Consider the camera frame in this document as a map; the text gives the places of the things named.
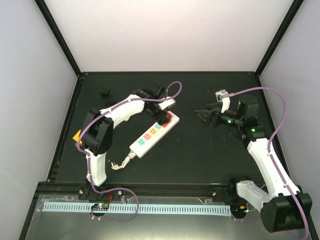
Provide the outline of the red cube socket adapter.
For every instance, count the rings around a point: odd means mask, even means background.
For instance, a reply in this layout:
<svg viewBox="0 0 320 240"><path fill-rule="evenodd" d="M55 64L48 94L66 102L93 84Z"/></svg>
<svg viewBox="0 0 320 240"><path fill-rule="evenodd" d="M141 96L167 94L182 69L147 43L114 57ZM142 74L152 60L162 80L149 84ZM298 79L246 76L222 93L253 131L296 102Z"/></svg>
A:
<svg viewBox="0 0 320 240"><path fill-rule="evenodd" d="M166 117L165 123L162 124L162 127L164 127L164 128L165 128L166 126L168 126L168 125L171 123L171 121L172 121L172 115L167 114L165 117Z"/></svg>

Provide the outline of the white power strip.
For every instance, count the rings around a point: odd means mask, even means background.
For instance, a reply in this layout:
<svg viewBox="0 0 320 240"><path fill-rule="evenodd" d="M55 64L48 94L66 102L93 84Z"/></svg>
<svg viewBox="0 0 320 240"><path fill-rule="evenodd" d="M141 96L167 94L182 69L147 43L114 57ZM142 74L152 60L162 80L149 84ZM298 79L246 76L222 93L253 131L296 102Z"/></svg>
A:
<svg viewBox="0 0 320 240"><path fill-rule="evenodd" d="M130 146L130 151L138 158L142 158L152 147L154 147L177 123L180 118L173 112L168 112L170 115L169 123L160 125L155 122L147 129L136 141Z"/></svg>

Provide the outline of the black power adapter plug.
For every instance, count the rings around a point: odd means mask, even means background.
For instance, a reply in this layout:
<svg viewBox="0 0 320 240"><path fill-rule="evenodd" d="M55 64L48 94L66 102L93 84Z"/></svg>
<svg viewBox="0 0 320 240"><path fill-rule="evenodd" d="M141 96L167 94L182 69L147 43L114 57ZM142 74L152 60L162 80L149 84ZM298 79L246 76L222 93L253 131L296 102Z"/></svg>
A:
<svg viewBox="0 0 320 240"><path fill-rule="evenodd" d="M112 91L111 90L104 90L104 91L100 92L100 95L102 98L109 98L112 95Z"/></svg>

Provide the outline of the yellow cube socket adapter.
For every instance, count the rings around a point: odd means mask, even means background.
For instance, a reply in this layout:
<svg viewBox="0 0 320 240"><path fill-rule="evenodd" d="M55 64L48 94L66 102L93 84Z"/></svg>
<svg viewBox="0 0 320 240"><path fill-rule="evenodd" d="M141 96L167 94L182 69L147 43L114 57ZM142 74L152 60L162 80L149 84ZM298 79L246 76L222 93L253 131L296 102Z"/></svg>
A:
<svg viewBox="0 0 320 240"><path fill-rule="evenodd" d="M79 138L80 138L80 134L81 134L81 130L79 130L79 131L72 137L72 139L73 139L75 142L78 142L78 141L79 141Z"/></svg>

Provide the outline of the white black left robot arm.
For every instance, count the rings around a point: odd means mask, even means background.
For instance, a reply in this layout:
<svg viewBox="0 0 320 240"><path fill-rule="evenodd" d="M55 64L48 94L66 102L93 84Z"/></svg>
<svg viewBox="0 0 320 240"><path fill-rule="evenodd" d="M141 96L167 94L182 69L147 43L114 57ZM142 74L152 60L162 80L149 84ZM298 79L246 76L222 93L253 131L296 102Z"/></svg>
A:
<svg viewBox="0 0 320 240"><path fill-rule="evenodd" d="M121 164L111 163L114 171L121 170L135 157L141 158L178 122L179 118L168 109L175 105L175 97L168 95L169 88L159 86L156 91L137 89L124 100L107 108L91 109L82 128L73 137L76 148L85 154L87 162L86 179L91 183L89 193L97 200L108 192L104 183L106 154L111 148L115 128L127 122L132 116L146 112L156 122L130 147L130 152Z"/></svg>

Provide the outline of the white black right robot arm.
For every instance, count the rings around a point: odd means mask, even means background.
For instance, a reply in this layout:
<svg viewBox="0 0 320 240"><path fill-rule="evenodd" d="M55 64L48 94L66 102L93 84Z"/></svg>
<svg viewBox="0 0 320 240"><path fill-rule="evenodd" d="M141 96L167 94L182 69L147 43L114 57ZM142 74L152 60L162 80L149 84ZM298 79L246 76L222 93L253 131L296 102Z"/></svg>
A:
<svg viewBox="0 0 320 240"><path fill-rule="evenodd" d="M194 113L204 125L225 125L235 130L254 159L266 186L258 187L252 180L235 180L227 189L228 198L234 202L246 200L259 213L263 226L270 232L309 230L308 217L312 199L302 193L286 173L272 141L267 138L263 125L258 123L259 103L252 95L242 95L237 111L229 110L230 99L222 93L216 95L217 103L208 104L205 110Z"/></svg>

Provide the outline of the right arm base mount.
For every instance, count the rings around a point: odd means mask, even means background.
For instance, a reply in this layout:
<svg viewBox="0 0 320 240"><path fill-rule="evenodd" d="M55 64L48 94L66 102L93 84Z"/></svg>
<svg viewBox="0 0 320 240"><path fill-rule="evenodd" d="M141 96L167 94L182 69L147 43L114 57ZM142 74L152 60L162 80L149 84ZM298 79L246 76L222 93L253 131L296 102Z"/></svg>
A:
<svg viewBox="0 0 320 240"><path fill-rule="evenodd" d="M237 203L245 204L247 201L238 196L238 194L229 187L212 187L210 189L211 196L214 200L224 203Z"/></svg>

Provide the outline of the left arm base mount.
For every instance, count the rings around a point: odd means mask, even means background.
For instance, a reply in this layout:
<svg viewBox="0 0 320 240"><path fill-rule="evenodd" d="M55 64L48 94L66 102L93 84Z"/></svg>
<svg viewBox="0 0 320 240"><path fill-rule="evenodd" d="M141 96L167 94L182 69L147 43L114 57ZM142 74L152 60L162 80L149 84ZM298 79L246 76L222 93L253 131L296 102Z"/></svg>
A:
<svg viewBox="0 0 320 240"><path fill-rule="evenodd" d="M97 193L93 190L92 186L89 185L82 185L79 189L78 193L78 200L82 201L102 201L102 202L108 202L112 201L114 197L121 197L124 193L124 190L113 190L111 192L107 193Z"/></svg>

